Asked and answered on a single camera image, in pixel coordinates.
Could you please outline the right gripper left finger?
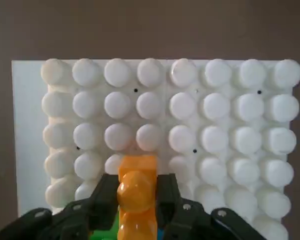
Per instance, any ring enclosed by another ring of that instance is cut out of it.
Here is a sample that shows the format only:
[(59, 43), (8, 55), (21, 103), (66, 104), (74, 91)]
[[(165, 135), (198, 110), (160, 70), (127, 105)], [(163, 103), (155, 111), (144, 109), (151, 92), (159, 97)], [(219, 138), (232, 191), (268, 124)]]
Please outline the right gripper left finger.
[(35, 208), (0, 230), (0, 240), (87, 240), (95, 230), (112, 228), (119, 177), (104, 173), (89, 198), (68, 203), (57, 214)]

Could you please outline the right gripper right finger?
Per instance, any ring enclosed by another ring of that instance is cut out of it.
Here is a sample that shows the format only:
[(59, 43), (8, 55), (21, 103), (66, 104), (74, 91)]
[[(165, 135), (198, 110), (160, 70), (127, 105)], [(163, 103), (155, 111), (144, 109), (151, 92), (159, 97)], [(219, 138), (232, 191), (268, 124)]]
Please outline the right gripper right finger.
[(181, 197), (176, 175), (160, 174), (156, 183), (156, 221), (164, 240), (263, 240), (233, 210), (206, 213), (201, 203)]

